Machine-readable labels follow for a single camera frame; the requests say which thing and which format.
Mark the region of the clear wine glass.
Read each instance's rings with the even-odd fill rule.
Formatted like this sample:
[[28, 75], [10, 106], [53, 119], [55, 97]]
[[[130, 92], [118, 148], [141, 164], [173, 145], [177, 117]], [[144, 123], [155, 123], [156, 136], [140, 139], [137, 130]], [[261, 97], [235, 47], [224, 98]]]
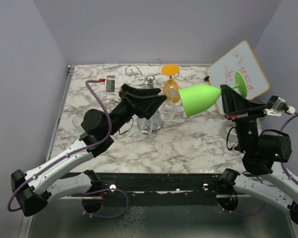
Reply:
[[81, 114], [74, 116], [72, 119], [72, 124], [79, 133], [84, 133], [84, 129], [81, 126], [82, 122], [83, 122], [83, 115]]
[[142, 134], [152, 134], [153, 133], [153, 118], [143, 118], [140, 121], [140, 132]]
[[163, 93], [167, 97], [160, 108], [160, 117], [164, 122], [170, 122], [176, 114], [176, 103], [180, 101], [179, 86], [177, 84], [166, 84]]

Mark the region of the orange plastic wine glass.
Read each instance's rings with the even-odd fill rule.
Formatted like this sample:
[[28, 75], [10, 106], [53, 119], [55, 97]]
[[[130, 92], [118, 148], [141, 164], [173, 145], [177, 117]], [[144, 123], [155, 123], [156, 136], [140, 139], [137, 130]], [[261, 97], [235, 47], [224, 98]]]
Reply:
[[169, 77], [169, 79], [165, 82], [163, 87], [163, 93], [165, 94], [166, 89], [168, 89], [170, 85], [178, 86], [174, 78], [176, 78], [179, 75], [180, 68], [176, 64], [167, 64], [162, 67], [161, 72], [162, 74]]

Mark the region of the green plastic wine glass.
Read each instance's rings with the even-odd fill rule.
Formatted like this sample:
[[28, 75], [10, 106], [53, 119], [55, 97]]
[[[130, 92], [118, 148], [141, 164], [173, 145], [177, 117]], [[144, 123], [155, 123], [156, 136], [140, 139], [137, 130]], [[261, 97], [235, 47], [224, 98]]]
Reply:
[[[238, 88], [239, 94], [247, 97], [248, 91], [245, 79], [241, 72], [234, 75], [235, 85], [229, 86], [233, 90]], [[186, 117], [191, 117], [208, 110], [222, 95], [221, 87], [198, 84], [179, 89], [180, 99]]]

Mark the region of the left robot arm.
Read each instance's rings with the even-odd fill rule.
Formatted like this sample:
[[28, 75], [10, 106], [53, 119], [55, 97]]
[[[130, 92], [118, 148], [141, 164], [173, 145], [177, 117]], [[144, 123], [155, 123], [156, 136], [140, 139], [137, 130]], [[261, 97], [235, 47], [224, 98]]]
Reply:
[[108, 112], [99, 97], [102, 110], [88, 110], [81, 123], [83, 133], [61, 154], [42, 165], [11, 174], [12, 197], [9, 212], [22, 211], [26, 217], [43, 210], [48, 202], [70, 195], [96, 195], [102, 182], [93, 171], [73, 177], [66, 174], [77, 166], [104, 153], [114, 142], [112, 135], [133, 116], [150, 119], [167, 99], [158, 88], [139, 89], [123, 84], [119, 91], [120, 103]]

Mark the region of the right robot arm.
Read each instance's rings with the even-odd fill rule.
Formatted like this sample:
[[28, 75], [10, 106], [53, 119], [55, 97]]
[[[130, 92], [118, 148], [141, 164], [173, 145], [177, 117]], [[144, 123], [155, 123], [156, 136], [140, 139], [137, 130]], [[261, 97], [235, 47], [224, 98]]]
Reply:
[[219, 190], [229, 194], [233, 190], [254, 196], [286, 211], [298, 225], [298, 177], [285, 167], [292, 153], [290, 136], [281, 130], [266, 129], [258, 132], [257, 120], [264, 116], [280, 116], [282, 113], [298, 117], [295, 108], [285, 100], [272, 96], [268, 103], [246, 98], [246, 91], [235, 91], [221, 85], [223, 111], [234, 122], [237, 150], [244, 154], [242, 163], [247, 172], [261, 177], [273, 186], [252, 184], [247, 177], [226, 169], [218, 182]]

